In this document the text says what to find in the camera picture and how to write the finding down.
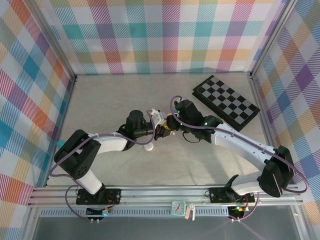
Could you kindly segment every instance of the wire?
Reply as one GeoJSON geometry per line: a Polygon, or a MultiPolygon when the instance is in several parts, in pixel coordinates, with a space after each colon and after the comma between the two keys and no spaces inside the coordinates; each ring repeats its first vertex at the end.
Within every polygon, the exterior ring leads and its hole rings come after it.
{"type": "Polygon", "coordinates": [[[197,144],[198,142],[200,142],[200,139],[198,139],[198,141],[190,141],[190,140],[188,140],[188,139],[186,138],[185,134],[186,134],[186,132],[184,131],[184,132],[182,133],[182,136],[183,136],[183,138],[184,138],[188,143],[197,144]]]}
{"type": "Polygon", "coordinates": [[[132,140],[126,136],[120,135],[120,134],[111,134],[111,133],[103,133],[103,134],[99,134],[99,135],[94,135],[91,137],[88,137],[86,140],[84,140],[82,143],[80,143],[77,147],[75,147],[71,152],[69,152],[66,156],[64,156],[63,158],[61,158],[50,170],[49,172],[49,176],[51,177],[67,177],[67,178],[71,178],[79,187],[82,187],[81,184],[76,181],[75,179],[72,178],[72,176],[68,175],[68,174],[53,174],[53,171],[60,165],[62,164],[65,160],[67,160],[72,154],[74,154],[77,150],[79,150],[82,146],[84,146],[87,142],[89,142],[92,139],[96,139],[99,137],[117,137],[117,138],[121,138],[121,139],[125,139],[127,141],[130,141],[134,144],[137,145],[147,145],[149,143],[151,143],[154,139],[155,139],[155,135],[156,135],[156,127],[155,127],[155,122],[152,119],[151,116],[151,110],[146,111],[146,113],[148,114],[151,124],[152,124],[152,137],[149,141],[147,142],[137,142],[135,140],[132,140]]]}
{"type": "Polygon", "coordinates": [[[192,129],[199,129],[199,130],[209,129],[209,130],[220,131],[220,132],[223,132],[223,133],[226,133],[226,134],[230,134],[230,135],[232,135],[232,136],[234,136],[234,137],[236,137],[236,138],[244,141],[245,143],[247,143],[247,144],[249,144],[249,145],[251,145],[251,146],[253,146],[253,147],[257,148],[257,149],[259,149],[259,150],[261,150],[261,151],[264,151],[264,153],[266,153],[266,154],[268,154],[268,155],[271,155],[272,157],[274,157],[274,158],[280,160],[281,162],[283,162],[284,164],[288,165],[288,167],[291,168],[291,169],[293,170],[293,172],[296,172],[298,175],[301,176],[302,180],[303,180],[304,183],[305,183],[305,189],[304,189],[304,190],[285,189],[286,191],[288,191],[288,192],[290,192],[290,193],[303,194],[303,193],[305,193],[306,191],[309,190],[309,183],[308,183],[306,177],[305,177],[293,164],[291,164],[290,162],[288,162],[288,161],[285,160],[284,158],[278,156],[277,154],[274,154],[273,152],[264,149],[263,147],[255,144],[254,142],[251,142],[250,140],[248,140],[248,139],[244,138],[243,136],[240,136],[240,135],[238,135],[238,134],[236,134],[236,133],[234,133],[234,132],[231,132],[231,131],[228,131],[228,130],[225,130],[225,129],[221,129],[221,128],[217,128],[217,127],[213,127],[213,126],[195,126],[195,125],[190,125],[190,124],[187,124],[187,123],[181,121],[181,120],[174,114],[175,110],[174,110],[173,102],[174,102],[174,100],[175,100],[176,98],[179,98],[179,99],[181,100],[181,99],[182,99],[182,96],[180,96],[180,95],[175,95],[175,96],[171,99],[171,101],[170,101],[170,110],[171,110],[172,116],[174,117],[174,119],[175,119],[178,123],[180,123],[180,124],[182,124],[182,125],[184,125],[184,126],[186,126],[186,127],[188,127],[188,128],[192,128],[192,129]]]}
{"type": "Polygon", "coordinates": [[[99,135],[94,135],[94,136],[91,136],[91,137],[88,137],[86,140],[84,140],[82,143],[80,143],[77,147],[75,147],[71,152],[69,152],[66,156],[64,156],[63,158],[61,158],[50,170],[49,172],[49,176],[51,177],[54,177],[54,178],[57,178],[57,177],[67,177],[67,178],[70,178],[72,179],[76,185],[72,185],[70,186],[66,191],[65,191],[65,195],[64,195],[64,199],[65,199],[65,203],[66,205],[68,206],[68,208],[71,210],[71,212],[73,212],[73,214],[75,214],[77,217],[81,218],[81,219],[84,219],[86,221],[88,221],[88,219],[84,216],[81,216],[79,215],[71,206],[70,204],[68,203],[68,199],[67,199],[67,194],[69,192],[69,190],[73,187],[83,187],[77,180],[73,179],[72,176],[68,175],[68,174],[53,174],[53,171],[60,165],[62,164],[65,160],[67,160],[72,154],[74,154],[77,150],[79,150],[82,146],[84,146],[87,142],[89,142],[90,140],[92,139],[96,139],[98,137],[117,137],[117,138],[122,138],[122,139],[125,139],[127,141],[130,141],[134,144],[137,144],[137,145],[147,145],[149,143],[151,143],[154,139],[155,139],[155,135],[156,135],[156,127],[155,127],[155,122],[153,121],[152,119],[152,116],[151,116],[151,110],[147,110],[146,113],[147,115],[149,116],[150,118],[150,121],[151,121],[151,124],[152,124],[152,137],[149,141],[147,142],[137,142],[135,140],[132,140],[126,136],[123,136],[123,135],[120,135],[120,134],[111,134],[111,133],[103,133],[103,134],[99,134],[99,135]]]}
{"type": "Polygon", "coordinates": [[[209,192],[209,190],[205,191],[204,195],[205,195],[207,198],[210,198],[210,196],[206,194],[207,192],[209,192]]]}
{"type": "Polygon", "coordinates": [[[88,218],[84,217],[84,216],[81,216],[79,215],[70,205],[70,203],[68,202],[68,192],[71,188],[74,188],[74,187],[78,187],[78,185],[71,185],[66,191],[65,191],[65,194],[64,194],[64,199],[65,199],[65,203],[66,205],[68,206],[68,208],[71,210],[71,212],[73,212],[74,215],[76,215],[78,218],[81,218],[83,220],[86,220],[87,222],[91,222],[88,218]]]}

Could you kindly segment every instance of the black bracket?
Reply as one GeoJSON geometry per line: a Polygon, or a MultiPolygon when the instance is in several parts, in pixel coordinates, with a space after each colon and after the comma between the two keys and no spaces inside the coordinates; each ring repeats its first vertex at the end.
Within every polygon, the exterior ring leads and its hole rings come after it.
{"type": "Polygon", "coordinates": [[[255,202],[255,196],[250,195],[250,193],[247,193],[243,196],[240,196],[236,193],[234,193],[234,200],[231,200],[229,196],[226,194],[226,189],[224,187],[211,187],[209,188],[209,196],[210,196],[210,203],[212,204],[227,204],[227,203],[236,203],[236,204],[242,204],[246,203],[248,199],[248,203],[254,203],[255,202]]]}
{"type": "Polygon", "coordinates": [[[118,205],[121,200],[121,189],[104,189],[102,199],[98,200],[95,195],[91,195],[85,189],[79,189],[75,204],[77,205],[118,205]]]}

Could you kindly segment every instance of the chess square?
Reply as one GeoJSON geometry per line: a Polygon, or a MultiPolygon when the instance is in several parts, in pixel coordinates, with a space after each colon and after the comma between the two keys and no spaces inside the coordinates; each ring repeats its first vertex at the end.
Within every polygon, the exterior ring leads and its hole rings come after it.
{"type": "Polygon", "coordinates": [[[219,87],[221,87],[222,85],[224,85],[224,83],[223,83],[222,81],[220,81],[220,80],[217,81],[216,84],[217,84],[219,87]]]}
{"type": "Polygon", "coordinates": [[[250,110],[252,110],[252,111],[257,110],[257,107],[256,107],[255,105],[253,105],[253,104],[251,104],[248,108],[249,108],[250,110]]]}
{"type": "Polygon", "coordinates": [[[241,104],[241,102],[238,99],[234,100],[232,103],[237,107],[241,104]]]}
{"type": "Polygon", "coordinates": [[[225,90],[223,90],[221,87],[217,90],[218,93],[223,94],[225,90]]]}
{"type": "Polygon", "coordinates": [[[219,87],[217,84],[214,84],[214,85],[212,85],[212,88],[213,88],[214,90],[218,90],[220,87],[219,87]]]}
{"type": "Polygon", "coordinates": [[[236,91],[235,91],[234,93],[232,93],[231,95],[232,95],[233,97],[235,97],[236,99],[237,99],[238,97],[240,97],[240,94],[237,93],[236,91]]]}
{"type": "Polygon", "coordinates": [[[223,90],[227,91],[230,87],[229,87],[228,85],[226,85],[226,84],[223,84],[223,85],[221,86],[221,88],[222,88],[223,90]]]}
{"type": "Polygon", "coordinates": [[[206,90],[206,89],[204,89],[202,86],[198,88],[198,91],[199,91],[200,93],[203,93],[205,90],[206,90]]]}
{"type": "Polygon", "coordinates": [[[244,111],[247,107],[241,103],[241,104],[238,106],[238,108],[240,108],[242,111],[244,111]]]}
{"type": "Polygon", "coordinates": [[[216,98],[218,98],[219,96],[221,96],[220,93],[218,93],[217,91],[213,92],[212,95],[215,96],[216,98]]]}
{"type": "Polygon", "coordinates": [[[244,122],[244,119],[240,116],[237,116],[235,119],[234,119],[238,124],[242,124],[244,122]]]}
{"type": "Polygon", "coordinates": [[[213,104],[216,105],[216,106],[219,106],[221,104],[221,101],[219,99],[215,99],[213,101],[213,104]]]}
{"type": "Polygon", "coordinates": [[[202,88],[204,88],[205,90],[208,90],[210,88],[210,85],[208,85],[207,83],[203,84],[201,86],[202,88]]]}
{"type": "Polygon", "coordinates": [[[246,107],[249,107],[252,103],[246,99],[242,102],[242,104],[245,105],[246,107]]]}
{"type": "Polygon", "coordinates": [[[229,88],[226,92],[229,94],[233,94],[235,91],[232,88],[229,88]]]}
{"type": "Polygon", "coordinates": [[[211,94],[213,94],[213,93],[215,92],[215,90],[214,90],[212,87],[210,87],[207,91],[208,91],[209,93],[211,93],[211,94]]]}
{"type": "Polygon", "coordinates": [[[243,96],[239,96],[237,98],[241,103],[243,103],[246,99],[243,96]]]}
{"type": "Polygon", "coordinates": [[[225,91],[225,92],[223,92],[221,95],[222,95],[222,96],[224,96],[225,98],[230,97],[230,94],[229,94],[229,93],[227,93],[226,91],[225,91]]]}
{"type": "Polygon", "coordinates": [[[205,91],[202,93],[203,96],[205,96],[206,98],[209,97],[211,94],[208,91],[205,91]]]}
{"type": "Polygon", "coordinates": [[[227,106],[222,102],[218,106],[220,109],[224,110],[227,106]]]}
{"type": "Polygon", "coordinates": [[[227,105],[227,106],[229,106],[229,105],[231,104],[231,102],[230,102],[228,99],[225,99],[225,100],[223,101],[223,103],[224,103],[225,105],[227,105]]]}
{"type": "Polygon", "coordinates": [[[208,84],[209,86],[213,86],[215,83],[213,81],[207,81],[206,84],[208,84]]]}
{"type": "Polygon", "coordinates": [[[226,98],[225,98],[224,96],[222,96],[222,95],[218,96],[218,99],[219,99],[221,102],[223,102],[224,100],[226,100],[226,98]]]}
{"type": "Polygon", "coordinates": [[[210,95],[210,96],[208,97],[208,99],[209,99],[211,102],[213,102],[213,101],[216,99],[216,97],[213,96],[213,95],[210,95]]]}
{"type": "Polygon", "coordinates": [[[233,110],[236,114],[238,114],[238,115],[240,115],[240,114],[242,114],[242,110],[240,109],[240,108],[236,108],[235,110],[233,110]]]}
{"type": "Polygon", "coordinates": [[[234,105],[233,103],[231,103],[229,106],[228,106],[231,110],[235,110],[237,108],[236,105],[234,105]]]}
{"type": "Polygon", "coordinates": [[[229,107],[226,107],[223,111],[228,115],[232,113],[232,110],[229,107]]]}
{"type": "Polygon", "coordinates": [[[244,120],[247,119],[249,117],[248,114],[246,114],[245,112],[240,114],[240,117],[242,117],[244,120]]]}
{"type": "Polygon", "coordinates": [[[248,115],[250,116],[254,111],[252,111],[252,110],[249,109],[249,108],[246,108],[243,112],[246,113],[246,114],[248,114],[248,115]]]}
{"type": "Polygon", "coordinates": [[[230,102],[233,102],[234,100],[236,100],[233,96],[228,96],[227,99],[230,101],[230,102]]]}
{"type": "Polygon", "coordinates": [[[238,117],[238,114],[236,114],[234,111],[230,113],[229,115],[231,118],[236,119],[238,117]]]}

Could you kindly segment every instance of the gray floor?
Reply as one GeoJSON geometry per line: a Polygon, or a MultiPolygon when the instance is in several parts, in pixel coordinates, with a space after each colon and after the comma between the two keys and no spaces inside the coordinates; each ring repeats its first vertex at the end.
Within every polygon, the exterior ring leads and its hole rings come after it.
{"type": "MultiPolygon", "coordinates": [[[[61,139],[67,140],[77,129],[87,133],[112,133],[125,123],[131,110],[155,108],[166,114],[174,95],[193,101],[206,115],[214,115],[192,96],[192,89],[209,74],[81,75],[63,125],[61,139]]],[[[246,73],[221,73],[216,76],[254,102],[246,73]]],[[[265,143],[258,117],[241,133],[265,143]]],[[[145,142],[148,137],[140,138],[145,142]]],[[[256,169],[232,151],[205,141],[186,142],[181,132],[154,141],[150,152],[135,145],[125,152],[108,152],[96,157],[92,171],[105,185],[205,185],[225,184],[235,174],[256,169]]],[[[63,173],[57,168],[55,173],[63,173]]],[[[48,185],[70,185],[65,177],[52,178],[48,185]]]]}

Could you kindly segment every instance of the vented metal panel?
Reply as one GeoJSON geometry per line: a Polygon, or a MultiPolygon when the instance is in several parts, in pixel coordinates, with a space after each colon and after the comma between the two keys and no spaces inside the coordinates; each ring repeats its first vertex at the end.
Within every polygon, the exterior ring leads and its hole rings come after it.
{"type": "MultiPolygon", "coordinates": [[[[86,208],[75,207],[74,210],[82,215],[86,215],[86,208]]],[[[195,215],[199,217],[225,217],[229,215],[227,206],[203,206],[196,207],[195,215]]],[[[108,217],[171,217],[171,207],[115,207],[108,217]]],[[[75,217],[67,207],[51,208],[46,207],[41,210],[41,218],[54,217],[75,217]]]]}

